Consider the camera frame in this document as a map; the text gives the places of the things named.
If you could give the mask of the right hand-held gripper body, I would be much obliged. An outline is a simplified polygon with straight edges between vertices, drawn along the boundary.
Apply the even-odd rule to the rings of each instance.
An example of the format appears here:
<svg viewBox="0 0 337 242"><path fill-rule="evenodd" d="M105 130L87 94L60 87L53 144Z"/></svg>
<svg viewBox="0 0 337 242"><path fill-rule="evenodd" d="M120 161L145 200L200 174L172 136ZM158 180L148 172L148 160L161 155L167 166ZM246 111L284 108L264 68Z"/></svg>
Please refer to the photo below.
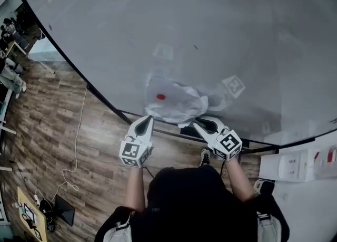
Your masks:
<svg viewBox="0 0 337 242"><path fill-rule="evenodd" d="M219 158L230 161L242 150L242 140L234 130L227 130L225 134L218 134L217 137L209 143L209 148Z"/></svg>

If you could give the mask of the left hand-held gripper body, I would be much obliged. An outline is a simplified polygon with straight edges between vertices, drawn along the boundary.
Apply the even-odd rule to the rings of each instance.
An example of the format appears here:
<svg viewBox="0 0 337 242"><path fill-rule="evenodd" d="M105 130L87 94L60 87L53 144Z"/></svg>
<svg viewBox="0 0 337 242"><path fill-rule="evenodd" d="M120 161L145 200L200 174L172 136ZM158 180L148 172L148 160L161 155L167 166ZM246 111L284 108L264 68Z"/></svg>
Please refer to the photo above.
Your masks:
<svg viewBox="0 0 337 242"><path fill-rule="evenodd" d="M127 135L121 142L119 158L126 166L141 168L151 155L153 144Z"/></svg>

